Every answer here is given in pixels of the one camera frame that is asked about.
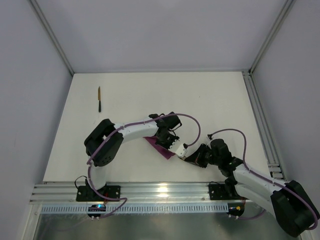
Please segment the purple cloth napkin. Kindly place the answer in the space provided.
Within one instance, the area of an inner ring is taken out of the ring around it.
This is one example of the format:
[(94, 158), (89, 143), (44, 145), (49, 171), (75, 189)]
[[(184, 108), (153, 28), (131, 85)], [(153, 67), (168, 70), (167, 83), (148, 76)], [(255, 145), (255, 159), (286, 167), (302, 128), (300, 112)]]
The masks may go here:
[(169, 160), (175, 154), (164, 147), (157, 145), (157, 137), (156, 136), (148, 136), (144, 138), (159, 154), (161, 154), (165, 159)]

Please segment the gold knife black handle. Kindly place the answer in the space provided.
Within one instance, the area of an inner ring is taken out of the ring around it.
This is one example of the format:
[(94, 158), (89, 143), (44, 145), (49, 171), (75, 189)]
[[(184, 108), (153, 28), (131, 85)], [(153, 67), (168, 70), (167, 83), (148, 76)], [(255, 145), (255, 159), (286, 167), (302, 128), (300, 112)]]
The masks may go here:
[(101, 113), (102, 111), (102, 103), (101, 103), (101, 87), (98, 87), (97, 90), (97, 98), (98, 98), (98, 112)]

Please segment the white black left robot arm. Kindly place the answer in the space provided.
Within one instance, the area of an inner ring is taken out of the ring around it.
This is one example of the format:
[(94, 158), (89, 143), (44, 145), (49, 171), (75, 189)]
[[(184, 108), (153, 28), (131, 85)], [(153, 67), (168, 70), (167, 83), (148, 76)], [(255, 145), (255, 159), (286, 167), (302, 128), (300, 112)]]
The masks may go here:
[(137, 122), (113, 123), (110, 119), (102, 120), (85, 139), (84, 146), (89, 156), (89, 186), (99, 190), (105, 187), (107, 172), (105, 166), (113, 161), (120, 146), (126, 142), (144, 138), (165, 159), (175, 155), (173, 146), (179, 140), (174, 130), (182, 123), (173, 112), (150, 114)]

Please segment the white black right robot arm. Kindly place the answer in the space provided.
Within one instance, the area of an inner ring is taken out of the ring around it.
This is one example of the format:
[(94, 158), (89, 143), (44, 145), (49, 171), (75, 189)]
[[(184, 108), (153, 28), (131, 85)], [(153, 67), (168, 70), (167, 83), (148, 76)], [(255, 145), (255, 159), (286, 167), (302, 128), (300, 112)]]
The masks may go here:
[(273, 215), (291, 237), (319, 223), (320, 213), (297, 181), (285, 182), (249, 169), (242, 159), (232, 156), (222, 139), (201, 144), (184, 160), (201, 168), (217, 166), (226, 179), (209, 188), (215, 199), (251, 200)]

